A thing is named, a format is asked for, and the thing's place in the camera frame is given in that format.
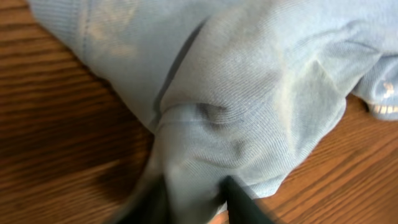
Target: light blue sweatshirt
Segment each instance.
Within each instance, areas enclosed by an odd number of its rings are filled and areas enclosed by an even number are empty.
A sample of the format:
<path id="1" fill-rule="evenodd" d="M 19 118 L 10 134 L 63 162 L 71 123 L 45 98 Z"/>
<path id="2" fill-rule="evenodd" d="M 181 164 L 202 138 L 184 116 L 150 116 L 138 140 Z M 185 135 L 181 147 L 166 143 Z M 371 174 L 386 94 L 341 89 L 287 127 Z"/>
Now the light blue sweatshirt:
<path id="1" fill-rule="evenodd" d="M 349 93 L 398 118 L 397 0 L 30 3 L 155 134 L 132 199 L 164 174 L 178 223 L 207 222 L 226 175 L 274 194 Z"/>

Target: cotton cloth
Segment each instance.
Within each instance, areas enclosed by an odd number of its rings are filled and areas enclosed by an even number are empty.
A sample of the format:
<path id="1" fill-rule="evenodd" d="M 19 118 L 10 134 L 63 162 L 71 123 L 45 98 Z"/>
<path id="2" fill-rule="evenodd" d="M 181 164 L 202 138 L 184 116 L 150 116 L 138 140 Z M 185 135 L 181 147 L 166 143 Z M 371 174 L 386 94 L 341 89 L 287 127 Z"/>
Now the cotton cloth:
<path id="1" fill-rule="evenodd" d="M 165 175 L 177 223 L 207 222 L 227 175 L 253 197 L 274 194 L 349 93 L 375 117 L 398 118 L 396 0 L 30 4 L 155 134 L 134 195 Z"/>

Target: clothing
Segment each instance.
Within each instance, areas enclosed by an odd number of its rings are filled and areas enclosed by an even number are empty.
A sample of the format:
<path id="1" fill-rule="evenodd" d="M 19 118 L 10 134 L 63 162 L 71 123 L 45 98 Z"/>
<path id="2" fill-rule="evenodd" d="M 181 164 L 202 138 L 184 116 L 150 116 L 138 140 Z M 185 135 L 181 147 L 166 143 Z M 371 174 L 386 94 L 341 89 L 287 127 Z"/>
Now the clothing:
<path id="1" fill-rule="evenodd" d="M 135 195 L 163 174 L 179 223 L 208 221 L 227 175 L 274 194 L 349 93 L 398 118 L 396 0 L 30 3 L 155 134 Z"/>

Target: ribbed cuff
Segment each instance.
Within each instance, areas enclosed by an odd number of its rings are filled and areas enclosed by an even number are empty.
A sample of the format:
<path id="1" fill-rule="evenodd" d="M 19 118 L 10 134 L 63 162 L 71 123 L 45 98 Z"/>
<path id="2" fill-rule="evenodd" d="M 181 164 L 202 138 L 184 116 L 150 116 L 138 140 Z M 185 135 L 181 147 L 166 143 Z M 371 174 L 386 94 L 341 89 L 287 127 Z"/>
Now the ribbed cuff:
<path id="1" fill-rule="evenodd" d="M 80 0 L 29 0 L 35 18 L 74 51 Z"/>

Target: wooden table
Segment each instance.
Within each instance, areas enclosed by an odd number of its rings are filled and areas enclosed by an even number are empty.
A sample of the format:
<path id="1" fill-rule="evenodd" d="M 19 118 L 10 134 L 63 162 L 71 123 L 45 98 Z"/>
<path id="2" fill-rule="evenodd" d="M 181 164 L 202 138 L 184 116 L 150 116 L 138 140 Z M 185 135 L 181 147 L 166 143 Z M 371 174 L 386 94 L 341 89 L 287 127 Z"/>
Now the wooden table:
<path id="1" fill-rule="evenodd" d="M 24 1 L 0 1 L 0 223 L 101 223 L 151 144 Z M 398 223 L 398 123 L 349 96 L 339 125 L 259 203 L 287 223 Z"/>

